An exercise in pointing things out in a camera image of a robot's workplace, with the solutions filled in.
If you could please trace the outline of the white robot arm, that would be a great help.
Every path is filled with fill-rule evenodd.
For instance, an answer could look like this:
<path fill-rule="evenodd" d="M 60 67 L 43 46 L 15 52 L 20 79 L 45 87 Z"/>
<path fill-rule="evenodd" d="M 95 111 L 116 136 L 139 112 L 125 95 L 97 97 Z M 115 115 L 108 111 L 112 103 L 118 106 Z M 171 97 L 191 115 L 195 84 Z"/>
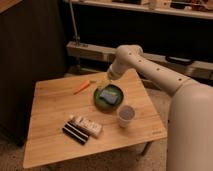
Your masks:
<path fill-rule="evenodd" d="M 110 80 L 131 68 L 171 97 L 166 171 L 213 171 L 213 87 L 154 63 L 139 45 L 120 45 L 107 70 Z"/>

